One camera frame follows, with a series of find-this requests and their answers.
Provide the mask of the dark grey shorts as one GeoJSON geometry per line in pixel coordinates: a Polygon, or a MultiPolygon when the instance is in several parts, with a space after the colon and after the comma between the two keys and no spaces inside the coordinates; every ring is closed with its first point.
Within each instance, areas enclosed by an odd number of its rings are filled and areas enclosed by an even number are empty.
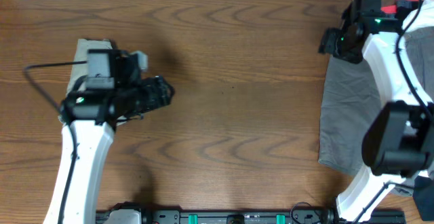
{"type": "MultiPolygon", "coordinates": [[[[402,43],[418,81],[433,97],[433,27],[407,32],[402,43]]],[[[321,103],[319,163],[356,175],[363,165],[362,140],[380,111],[368,63],[351,64],[330,57],[321,103]]]]}

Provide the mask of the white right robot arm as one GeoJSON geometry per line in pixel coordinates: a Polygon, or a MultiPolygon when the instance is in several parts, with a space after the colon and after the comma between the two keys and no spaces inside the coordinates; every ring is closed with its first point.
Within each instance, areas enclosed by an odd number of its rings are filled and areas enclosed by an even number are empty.
{"type": "Polygon", "coordinates": [[[325,31],[329,54],[319,127],[319,162],[350,173],[322,223],[403,223],[378,209],[391,192],[410,194],[433,219],[433,97],[406,52],[406,31],[431,29],[433,0],[351,0],[342,25],[325,31]]]}

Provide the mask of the light khaki green shorts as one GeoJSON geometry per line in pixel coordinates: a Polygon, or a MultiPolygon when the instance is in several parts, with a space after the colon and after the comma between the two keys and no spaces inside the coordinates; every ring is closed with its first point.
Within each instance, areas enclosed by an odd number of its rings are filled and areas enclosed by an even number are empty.
{"type": "MultiPolygon", "coordinates": [[[[75,52],[75,57],[73,62],[86,61],[88,50],[93,50],[93,49],[111,50],[114,47],[115,44],[109,39],[103,39],[103,40],[78,39],[77,49],[75,52]]],[[[66,95],[68,95],[68,93],[72,90],[76,81],[80,77],[86,76],[87,73],[88,73],[87,67],[84,64],[74,64],[72,66],[71,76],[66,89],[66,95]]]]}

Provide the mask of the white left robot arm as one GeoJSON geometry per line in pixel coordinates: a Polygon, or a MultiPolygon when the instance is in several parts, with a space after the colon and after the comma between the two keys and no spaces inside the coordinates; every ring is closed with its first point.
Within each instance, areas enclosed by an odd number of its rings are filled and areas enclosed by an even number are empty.
{"type": "Polygon", "coordinates": [[[62,155],[45,223],[95,223],[104,163],[119,124],[167,106],[173,87],[143,78],[141,51],[92,49],[74,63],[72,87],[60,105],[62,155]]]}

